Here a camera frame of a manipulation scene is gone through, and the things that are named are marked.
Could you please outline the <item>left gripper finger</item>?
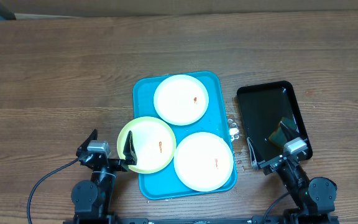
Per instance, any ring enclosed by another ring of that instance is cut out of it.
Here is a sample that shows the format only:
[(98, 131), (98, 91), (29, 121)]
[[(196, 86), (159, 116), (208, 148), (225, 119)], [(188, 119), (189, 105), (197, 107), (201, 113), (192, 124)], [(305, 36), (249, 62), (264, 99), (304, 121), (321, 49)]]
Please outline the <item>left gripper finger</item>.
[(89, 146), (90, 142), (93, 140), (97, 140), (98, 138), (98, 130), (94, 129), (89, 137), (78, 147), (77, 152), (87, 151), (87, 147)]
[(134, 149), (133, 134), (129, 131), (123, 148), (124, 160), (127, 165), (136, 165), (137, 156)]

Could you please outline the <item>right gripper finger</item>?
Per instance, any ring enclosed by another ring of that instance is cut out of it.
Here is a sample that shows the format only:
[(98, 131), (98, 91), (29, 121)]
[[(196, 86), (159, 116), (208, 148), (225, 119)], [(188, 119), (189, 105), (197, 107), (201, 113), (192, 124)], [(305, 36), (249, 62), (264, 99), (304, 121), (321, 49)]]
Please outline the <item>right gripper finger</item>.
[(294, 121), (281, 121), (279, 123), (281, 135), (280, 140), (282, 144), (300, 138), (301, 134), (297, 131), (297, 125)]
[(256, 155), (255, 155), (254, 143), (253, 143), (253, 141), (251, 140), (250, 137), (247, 137), (246, 140), (247, 140), (247, 144), (248, 144), (248, 148), (249, 148), (251, 167), (254, 170), (259, 170), (259, 165), (258, 165), (257, 158), (256, 158)]

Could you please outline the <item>yellow-green plate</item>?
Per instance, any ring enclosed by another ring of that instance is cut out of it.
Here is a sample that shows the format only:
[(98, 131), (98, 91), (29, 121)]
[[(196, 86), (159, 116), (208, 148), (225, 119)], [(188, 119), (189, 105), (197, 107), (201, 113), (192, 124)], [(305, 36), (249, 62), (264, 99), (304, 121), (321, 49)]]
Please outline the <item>yellow-green plate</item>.
[(132, 133), (137, 164), (129, 169), (140, 174), (152, 174), (164, 169), (173, 159), (177, 147), (171, 127), (161, 119), (144, 116), (133, 119), (122, 129), (117, 138), (117, 153), (124, 159), (127, 135)]

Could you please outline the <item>white plate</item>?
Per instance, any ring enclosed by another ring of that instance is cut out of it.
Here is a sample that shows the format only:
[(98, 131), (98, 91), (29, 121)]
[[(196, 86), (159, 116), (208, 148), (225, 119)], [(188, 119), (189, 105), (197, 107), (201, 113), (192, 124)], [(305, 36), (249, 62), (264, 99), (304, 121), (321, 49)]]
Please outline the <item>white plate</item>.
[(198, 132), (179, 143), (173, 164), (176, 175), (185, 186), (198, 192), (209, 192), (222, 187), (229, 180), (234, 158), (223, 138)]
[(154, 108), (166, 122), (186, 126), (205, 114), (209, 105), (206, 87), (190, 75), (173, 75), (162, 81), (154, 93)]

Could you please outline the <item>green yellow sponge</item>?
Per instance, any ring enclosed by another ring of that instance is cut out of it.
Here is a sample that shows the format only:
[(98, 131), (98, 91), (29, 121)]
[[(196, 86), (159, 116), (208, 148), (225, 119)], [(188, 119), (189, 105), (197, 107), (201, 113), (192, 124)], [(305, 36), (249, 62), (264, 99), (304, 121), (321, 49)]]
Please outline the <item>green yellow sponge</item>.
[[(283, 118), (279, 121), (279, 123), (280, 123), (281, 121), (293, 121), (293, 120), (283, 117)], [(278, 124), (276, 130), (268, 137), (268, 141), (269, 141), (270, 143), (272, 143), (275, 147), (277, 147), (277, 148), (279, 148), (279, 149), (283, 149), (283, 147), (284, 147), (285, 144), (282, 144), (282, 143), (281, 143), (280, 135), (281, 135), (281, 131), (280, 131), (280, 127), (279, 127), (279, 124)]]

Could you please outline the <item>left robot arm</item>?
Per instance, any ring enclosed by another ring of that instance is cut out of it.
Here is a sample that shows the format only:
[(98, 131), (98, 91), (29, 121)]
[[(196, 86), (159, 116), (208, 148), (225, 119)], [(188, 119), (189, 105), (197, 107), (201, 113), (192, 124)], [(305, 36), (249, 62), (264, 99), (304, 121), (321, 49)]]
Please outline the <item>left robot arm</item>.
[(117, 172), (129, 171), (137, 164), (132, 132), (124, 138), (124, 158), (111, 159), (107, 141), (97, 140), (96, 129), (78, 147), (76, 156), (81, 165), (92, 170), (89, 180), (78, 182), (71, 191), (75, 206), (73, 223), (122, 223), (118, 216), (109, 211)]

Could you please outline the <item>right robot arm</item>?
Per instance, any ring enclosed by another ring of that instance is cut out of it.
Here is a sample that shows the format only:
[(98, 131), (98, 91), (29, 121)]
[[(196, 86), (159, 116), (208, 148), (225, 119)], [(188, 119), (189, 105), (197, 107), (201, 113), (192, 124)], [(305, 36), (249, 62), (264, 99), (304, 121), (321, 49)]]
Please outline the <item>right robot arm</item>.
[[(294, 122), (282, 118), (268, 141), (282, 149), (277, 157), (257, 164), (265, 175), (276, 172), (287, 192), (274, 201), (263, 215), (255, 215), (249, 223), (327, 223), (338, 224), (339, 218), (330, 215), (335, 211), (337, 185), (325, 177), (309, 179), (300, 165), (299, 154), (307, 155), (307, 138), (296, 129)], [(270, 216), (274, 206), (290, 196), (296, 208), (287, 209), (282, 215)]]

